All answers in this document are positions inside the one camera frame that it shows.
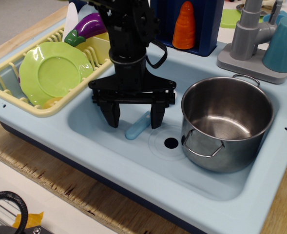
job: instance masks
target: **gray faucet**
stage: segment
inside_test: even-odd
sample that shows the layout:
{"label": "gray faucet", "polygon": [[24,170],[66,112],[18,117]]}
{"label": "gray faucet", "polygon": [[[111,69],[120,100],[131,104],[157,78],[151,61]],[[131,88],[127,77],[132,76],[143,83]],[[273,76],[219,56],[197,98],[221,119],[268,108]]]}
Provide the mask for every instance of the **gray faucet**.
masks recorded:
{"label": "gray faucet", "polygon": [[277,0],[268,22],[259,23],[262,0],[246,0],[241,19],[236,23],[230,55],[237,60],[248,60],[259,44],[269,42],[277,25],[283,0]]}
{"label": "gray faucet", "polygon": [[259,44],[269,42],[273,37],[283,0],[276,0],[268,22],[259,23],[262,0],[246,0],[241,18],[236,23],[232,43],[227,44],[218,55],[217,65],[226,70],[253,76],[275,84],[283,83],[287,73],[268,69],[262,58],[266,51]]}

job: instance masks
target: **teal cup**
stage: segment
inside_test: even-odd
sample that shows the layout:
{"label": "teal cup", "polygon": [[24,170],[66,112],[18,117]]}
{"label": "teal cup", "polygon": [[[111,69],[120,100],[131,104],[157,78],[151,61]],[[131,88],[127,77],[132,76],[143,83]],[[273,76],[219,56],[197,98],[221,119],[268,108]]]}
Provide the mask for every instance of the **teal cup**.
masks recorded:
{"label": "teal cup", "polygon": [[281,18],[262,62],[272,71],[287,73],[287,16]]}

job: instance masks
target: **toy sink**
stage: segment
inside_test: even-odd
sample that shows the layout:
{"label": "toy sink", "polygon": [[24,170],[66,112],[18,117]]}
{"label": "toy sink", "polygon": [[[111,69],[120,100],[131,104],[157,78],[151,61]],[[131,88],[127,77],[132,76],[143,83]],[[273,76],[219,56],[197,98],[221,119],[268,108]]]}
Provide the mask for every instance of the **toy sink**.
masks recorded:
{"label": "toy sink", "polygon": [[[48,32],[35,40],[42,40]],[[0,63],[16,57],[28,46],[21,46]],[[121,104],[119,127],[115,129],[92,103],[88,87],[46,116],[0,95],[0,122],[9,131],[52,150],[67,163],[140,198],[189,232],[259,233],[287,167],[287,80],[280,85],[260,82],[260,88],[273,103],[275,119],[251,165],[231,174],[213,173],[193,164],[182,152],[181,98],[201,79],[234,75],[216,65],[224,46],[218,43],[208,57],[169,48],[168,58],[160,68],[148,67],[151,73],[177,83],[176,104],[166,109],[161,127],[149,126],[134,140],[126,139],[125,132],[150,105]],[[162,52],[150,45],[148,55],[153,63]],[[113,73],[114,68],[108,66],[99,78]],[[14,72],[6,71],[3,80],[11,80],[7,75],[16,79]],[[164,144],[168,138],[176,139],[176,147]]]}

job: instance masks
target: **metal pot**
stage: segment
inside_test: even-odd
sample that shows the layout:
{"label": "metal pot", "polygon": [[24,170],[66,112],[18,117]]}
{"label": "metal pot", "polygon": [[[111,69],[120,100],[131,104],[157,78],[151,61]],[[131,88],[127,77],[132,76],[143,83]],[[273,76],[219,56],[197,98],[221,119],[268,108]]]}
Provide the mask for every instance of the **metal pot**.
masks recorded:
{"label": "metal pot", "polygon": [[272,103],[259,85],[245,75],[213,77],[184,93],[182,145],[192,162],[215,172],[235,172],[256,158],[274,118]]}

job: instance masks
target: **toy vegetable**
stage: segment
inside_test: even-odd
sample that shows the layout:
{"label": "toy vegetable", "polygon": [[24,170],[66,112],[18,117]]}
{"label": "toy vegetable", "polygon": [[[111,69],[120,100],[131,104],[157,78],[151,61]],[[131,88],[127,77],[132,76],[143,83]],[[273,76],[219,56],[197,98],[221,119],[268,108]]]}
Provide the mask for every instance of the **toy vegetable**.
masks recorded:
{"label": "toy vegetable", "polygon": [[172,45],[177,49],[187,50],[195,44],[195,18],[191,2],[186,1],[180,8],[180,13],[174,28]]}
{"label": "toy vegetable", "polygon": [[92,13],[84,17],[75,28],[69,32],[64,42],[71,46],[77,46],[86,39],[106,32],[99,13]]}

